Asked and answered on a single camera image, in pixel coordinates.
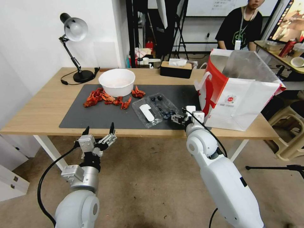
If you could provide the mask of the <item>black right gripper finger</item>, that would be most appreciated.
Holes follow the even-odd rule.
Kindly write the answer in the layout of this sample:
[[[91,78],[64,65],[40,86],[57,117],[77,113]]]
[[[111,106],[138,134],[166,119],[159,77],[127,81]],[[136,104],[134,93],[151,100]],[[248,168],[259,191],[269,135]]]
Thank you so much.
[[[179,115],[179,114],[173,114],[171,115],[171,121],[177,124],[184,124],[185,122],[185,116]]]

